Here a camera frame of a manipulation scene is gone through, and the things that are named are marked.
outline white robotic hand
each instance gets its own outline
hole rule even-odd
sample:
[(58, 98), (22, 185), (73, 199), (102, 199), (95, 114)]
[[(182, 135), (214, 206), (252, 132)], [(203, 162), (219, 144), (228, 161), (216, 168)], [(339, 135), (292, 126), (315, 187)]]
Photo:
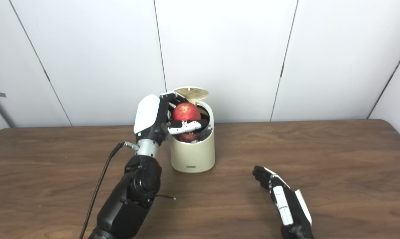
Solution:
[(140, 139), (156, 139), (158, 134), (163, 137), (159, 144), (169, 134), (179, 134), (205, 129), (209, 122), (207, 120), (193, 121), (173, 121), (171, 120), (171, 111), (174, 107), (188, 100), (175, 91), (163, 93), (159, 96), (148, 95), (138, 104), (137, 114), (135, 116), (134, 133), (137, 142)]
[(255, 166), (253, 175), (262, 187), (269, 190), (281, 217), (284, 239), (314, 239), (312, 219), (300, 190), (293, 191), (275, 172)]

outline wooden table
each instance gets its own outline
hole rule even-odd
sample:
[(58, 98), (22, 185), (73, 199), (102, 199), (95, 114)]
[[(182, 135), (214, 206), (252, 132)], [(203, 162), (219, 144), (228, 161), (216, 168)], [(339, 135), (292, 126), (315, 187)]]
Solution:
[[(131, 126), (0, 131), (0, 239), (78, 238), (104, 162)], [(113, 159), (86, 234), (133, 152)], [(184, 174), (159, 150), (160, 193), (136, 238), (276, 238), (280, 219), (251, 172), (301, 189), (317, 239), (400, 238), (400, 136), (385, 121), (216, 125), (216, 164)]]

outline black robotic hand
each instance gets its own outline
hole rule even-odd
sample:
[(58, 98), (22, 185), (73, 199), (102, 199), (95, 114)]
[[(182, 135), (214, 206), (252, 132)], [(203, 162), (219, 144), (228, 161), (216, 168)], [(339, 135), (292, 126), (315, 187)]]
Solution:
[(284, 239), (314, 239), (312, 219), (300, 190), (293, 191), (275, 172), (255, 166), (253, 175), (262, 187), (269, 190), (281, 217)]

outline cable connector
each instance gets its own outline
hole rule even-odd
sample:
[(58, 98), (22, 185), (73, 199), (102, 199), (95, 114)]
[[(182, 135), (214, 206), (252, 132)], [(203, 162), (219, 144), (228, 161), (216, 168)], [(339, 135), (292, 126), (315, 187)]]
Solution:
[(138, 149), (140, 148), (138, 145), (135, 145), (131, 142), (125, 142), (124, 144), (127, 148), (133, 149), (135, 151), (138, 151)]

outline black cable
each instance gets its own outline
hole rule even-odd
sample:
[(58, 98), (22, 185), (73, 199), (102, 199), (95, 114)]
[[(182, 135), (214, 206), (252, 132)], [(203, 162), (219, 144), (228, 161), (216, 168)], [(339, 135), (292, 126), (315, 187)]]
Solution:
[(97, 197), (98, 190), (100, 189), (101, 182), (103, 181), (104, 175), (106, 174), (107, 168), (109, 167), (109, 163), (112, 160), (112, 157), (117, 153), (117, 151), (119, 151), (121, 147), (123, 147), (124, 144), (124, 142), (120, 143), (116, 146), (116, 148), (113, 149), (113, 151), (110, 153), (109, 158), (106, 161), (106, 165), (104, 165), (103, 172), (101, 173), (100, 179), (98, 180), (97, 186), (95, 187), (94, 195), (92, 195), (91, 204), (89, 204), (88, 213), (86, 214), (85, 223), (83, 224), (82, 232), (80, 233), (79, 239), (83, 239), (83, 235), (85, 234), (86, 227), (88, 226), (89, 222), (89, 217), (91, 216), (92, 208), (94, 207), (95, 198)]

